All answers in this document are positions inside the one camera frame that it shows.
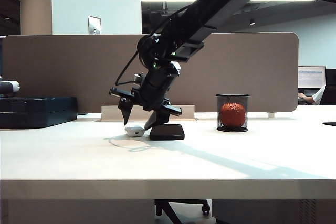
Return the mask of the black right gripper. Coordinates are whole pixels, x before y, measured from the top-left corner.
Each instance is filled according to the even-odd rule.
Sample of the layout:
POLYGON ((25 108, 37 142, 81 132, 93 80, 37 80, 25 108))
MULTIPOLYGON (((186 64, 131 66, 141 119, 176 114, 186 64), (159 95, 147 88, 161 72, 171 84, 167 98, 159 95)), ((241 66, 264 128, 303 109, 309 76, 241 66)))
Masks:
POLYGON ((145 111, 153 111, 145 123, 145 130, 167 123, 170 114, 180 116, 182 109, 173 107, 165 97, 171 84, 180 75, 181 66, 178 62, 153 67, 146 75, 141 76, 141 84, 138 88, 125 91, 112 87, 109 94, 120 98, 120 109, 124 125, 127 124, 133 106, 141 106, 145 111))

